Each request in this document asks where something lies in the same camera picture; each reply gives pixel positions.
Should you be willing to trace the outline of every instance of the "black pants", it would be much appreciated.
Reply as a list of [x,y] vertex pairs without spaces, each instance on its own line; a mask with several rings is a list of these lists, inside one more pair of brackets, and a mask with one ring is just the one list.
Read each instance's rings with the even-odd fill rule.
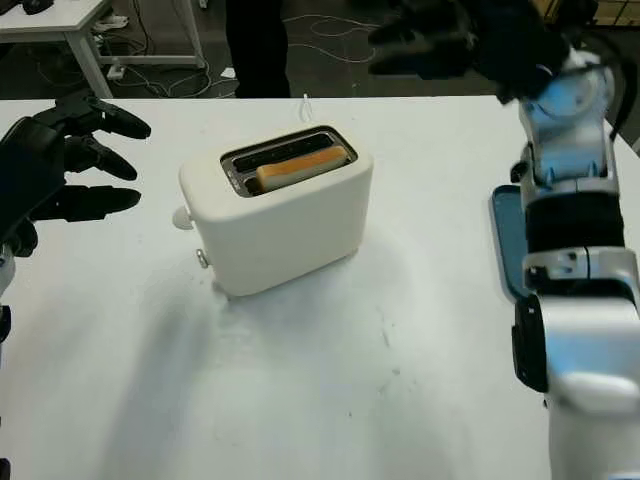
[[290,97],[282,0],[227,0],[227,41],[238,98]]

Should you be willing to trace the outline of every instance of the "white toaster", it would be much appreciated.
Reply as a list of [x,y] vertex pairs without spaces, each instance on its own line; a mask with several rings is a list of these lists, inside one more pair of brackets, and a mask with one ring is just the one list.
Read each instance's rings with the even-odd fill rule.
[[[344,165],[262,193],[256,169],[341,146]],[[206,263],[229,295],[250,295],[354,252],[362,241],[373,159],[351,136],[319,125],[185,163],[183,220],[195,223]]]

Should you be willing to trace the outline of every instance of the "gray floor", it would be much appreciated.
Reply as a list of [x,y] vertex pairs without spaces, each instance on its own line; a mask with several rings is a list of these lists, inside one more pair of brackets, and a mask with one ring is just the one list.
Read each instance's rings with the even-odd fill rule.
[[[156,45],[158,53],[188,52],[185,39],[175,16],[170,0],[142,0],[145,24]],[[359,4],[367,5],[363,9]],[[365,23],[381,24],[390,19],[385,6],[386,0],[288,0],[285,1],[285,18],[305,14],[335,15],[355,19]],[[117,33],[134,39],[142,39],[133,13],[125,0],[115,0],[114,7],[119,14],[129,15],[131,25]],[[219,80],[220,72],[231,65],[229,51],[224,36],[224,1],[210,0],[208,10],[196,9],[197,23],[205,56],[211,66],[211,76]],[[440,96],[440,95],[488,95],[494,92],[493,85],[474,74],[464,78],[422,81],[417,78],[373,77],[367,72],[366,63],[358,63],[373,52],[367,44],[367,32],[357,30],[338,37],[320,37],[311,31],[313,18],[304,18],[287,23],[289,41],[288,75],[293,95],[304,93],[311,97],[369,97],[369,96]],[[340,33],[351,25],[330,22],[317,25],[317,30],[326,33]],[[640,63],[640,31],[605,31],[615,40],[625,53],[635,57]],[[126,49],[121,41],[110,42],[111,48]],[[318,47],[341,57],[337,60],[323,54]],[[146,67],[140,69],[148,79],[169,85],[190,74],[189,71],[175,71],[167,67]],[[124,83],[140,83],[140,79],[128,73]],[[82,76],[70,52],[64,45],[18,45],[0,59],[0,99],[52,98],[81,88]],[[176,95],[187,95],[202,88],[202,77],[185,82],[175,89]],[[153,93],[147,88],[124,87],[112,84],[117,97],[146,98]],[[219,97],[233,92],[233,83],[222,83],[211,88],[205,97]],[[640,136],[640,106],[634,109],[632,117],[623,130],[623,136],[633,142]]]

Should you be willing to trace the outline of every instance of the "desk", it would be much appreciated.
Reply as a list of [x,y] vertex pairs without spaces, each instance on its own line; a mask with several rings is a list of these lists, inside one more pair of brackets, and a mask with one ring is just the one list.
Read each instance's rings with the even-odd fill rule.
[[[218,141],[300,128],[299,101],[116,103],[154,129],[99,135],[137,166],[140,205],[40,224],[3,297],[0,452],[14,480],[549,478],[542,397],[513,373],[489,211],[525,141],[515,106],[312,100],[315,120],[376,157],[364,242],[228,300],[196,260],[198,235],[171,224],[178,167]],[[0,132],[49,105],[2,102]],[[640,250],[640,161],[621,141],[616,153]]]
[[16,6],[0,16],[0,43],[66,41],[87,82],[101,98],[113,98],[102,75],[91,27],[109,0],[56,0],[51,8],[27,15]]

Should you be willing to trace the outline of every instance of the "toaster slot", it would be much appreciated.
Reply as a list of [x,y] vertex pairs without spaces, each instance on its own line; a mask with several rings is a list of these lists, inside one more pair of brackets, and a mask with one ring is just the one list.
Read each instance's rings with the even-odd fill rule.
[[345,165],[357,160],[356,151],[335,129],[322,126],[229,152],[222,156],[220,164],[238,195],[257,197],[264,194],[256,178],[256,170],[261,166],[278,164],[334,146],[341,146],[347,151]]

